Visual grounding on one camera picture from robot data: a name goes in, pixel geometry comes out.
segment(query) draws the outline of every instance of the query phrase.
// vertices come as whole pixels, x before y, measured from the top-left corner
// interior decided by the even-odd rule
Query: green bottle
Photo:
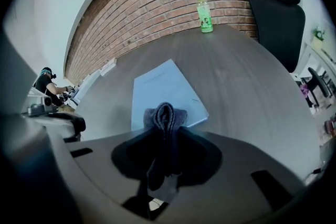
[[[208,3],[205,0],[198,0],[197,11],[200,16],[202,32],[212,32],[214,28],[211,22],[210,7]]]

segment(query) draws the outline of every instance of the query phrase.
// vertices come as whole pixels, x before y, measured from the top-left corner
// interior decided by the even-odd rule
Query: gray table
[[[300,179],[319,165],[313,117],[290,74],[258,42],[225,25],[169,35],[118,58],[76,109],[87,124],[83,138],[129,132],[134,78],[168,59],[209,112],[196,129],[249,142]]]

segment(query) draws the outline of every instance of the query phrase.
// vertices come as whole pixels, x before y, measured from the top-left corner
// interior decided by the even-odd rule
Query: black office chair
[[[306,16],[300,0],[249,0],[259,43],[292,73],[298,63]]]
[[[308,71],[311,73],[312,78],[308,82],[305,79],[302,79],[302,80],[305,82],[305,84],[308,87],[308,90],[311,92],[311,95],[313,96],[316,105],[320,106],[319,102],[317,101],[317,98],[316,98],[315,94],[313,93],[313,90],[317,86],[320,87],[323,96],[326,97],[326,98],[329,97],[329,94],[331,94],[331,91],[327,87],[327,84],[325,83],[323,78],[320,77],[314,69],[309,67]]]

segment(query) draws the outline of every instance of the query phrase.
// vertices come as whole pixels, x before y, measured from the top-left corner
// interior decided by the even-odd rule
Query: black shirt
[[[38,77],[38,79],[35,82],[35,88],[39,90],[40,92],[48,95],[51,97],[51,101],[56,106],[61,106],[63,103],[58,99],[58,97],[55,94],[52,94],[48,89],[47,85],[49,83],[52,83],[51,78],[47,74],[41,75]]]

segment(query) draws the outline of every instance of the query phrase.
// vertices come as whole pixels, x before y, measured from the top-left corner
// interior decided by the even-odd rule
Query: blue folder
[[[176,109],[186,110],[186,127],[206,121],[209,113],[172,59],[135,78],[132,99],[132,131],[143,128],[147,108],[168,102]]]

